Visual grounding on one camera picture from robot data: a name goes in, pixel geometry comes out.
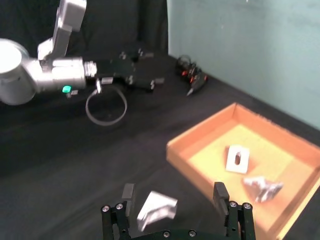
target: light blue wall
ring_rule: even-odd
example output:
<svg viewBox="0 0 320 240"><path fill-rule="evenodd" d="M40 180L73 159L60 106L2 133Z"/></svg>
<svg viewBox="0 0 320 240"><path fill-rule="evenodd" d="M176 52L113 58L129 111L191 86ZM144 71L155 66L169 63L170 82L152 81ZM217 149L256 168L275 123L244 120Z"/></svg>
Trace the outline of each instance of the light blue wall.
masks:
<svg viewBox="0 0 320 240"><path fill-rule="evenodd" d="M169 54L320 129L320 0L167 0Z"/></svg>

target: orange tray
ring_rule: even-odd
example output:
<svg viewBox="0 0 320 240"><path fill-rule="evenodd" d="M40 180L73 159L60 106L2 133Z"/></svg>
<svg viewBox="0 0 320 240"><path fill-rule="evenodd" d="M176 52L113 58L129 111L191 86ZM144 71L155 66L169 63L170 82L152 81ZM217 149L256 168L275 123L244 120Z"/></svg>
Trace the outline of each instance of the orange tray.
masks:
<svg viewBox="0 0 320 240"><path fill-rule="evenodd" d="M226 148L250 149L246 174L225 170ZM167 144L167 160L207 198L224 182L230 200L253 205L257 240L281 240L320 185L320 148L234 103ZM284 183L273 200L255 203L243 177Z"/></svg>

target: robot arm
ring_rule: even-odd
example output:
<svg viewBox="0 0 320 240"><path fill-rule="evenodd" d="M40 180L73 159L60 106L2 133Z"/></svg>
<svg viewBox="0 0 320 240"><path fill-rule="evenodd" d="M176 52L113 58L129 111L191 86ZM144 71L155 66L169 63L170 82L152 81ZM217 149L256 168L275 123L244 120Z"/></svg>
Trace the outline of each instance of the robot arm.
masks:
<svg viewBox="0 0 320 240"><path fill-rule="evenodd" d="M38 46L38 60L53 61L66 55L72 31L80 31L86 0L61 0L56 11L53 37Z"/></svg>
<svg viewBox="0 0 320 240"><path fill-rule="evenodd" d="M122 53L118 59L87 62L82 57L64 57L71 32L80 30L86 7L86 0L61 0L53 37L38 46L37 59L30 58L18 43L0 39L1 102L21 105L41 92L62 91L70 95L72 90L88 86L96 86L100 93L101 84L115 82L152 92L156 84L163 83L163 78L137 81L133 59L143 57L142 51L133 57Z"/></svg>

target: gray metal piece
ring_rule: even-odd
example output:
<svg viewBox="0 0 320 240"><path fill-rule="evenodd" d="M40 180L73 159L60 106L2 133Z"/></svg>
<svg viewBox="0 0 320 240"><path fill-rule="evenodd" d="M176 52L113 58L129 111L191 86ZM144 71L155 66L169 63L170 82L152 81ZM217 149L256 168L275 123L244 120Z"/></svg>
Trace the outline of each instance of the gray metal piece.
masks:
<svg viewBox="0 0 320 240"><path fill-rule="evenodd" d="M138 217L138 229L143 232L145 227L159 220L174 219L177 213L178 200L160 194L156 191L150 192Z"/></svg>
<svg viewBox="0 0 320 240"><path fill-rule="evenodd" d="M282 182L268 181L264 176L246 177L243 184L257 203L272 200L284 186Z"/></svg>
<svg viewBox="0 0 320 240"><path fill-rule="evenodd" d="M38 59L53 61L66 55L72 31L78 32L86 12L86 0L61 0L56 12L53 37L40 43Z"/></svg>
<svg viewBox="0 0 320 240"><path fill-rule="evenodd" d="M231 145L228 149L225 170L229 172L246 174L249 166L250 151L241 145Z"/></svg>

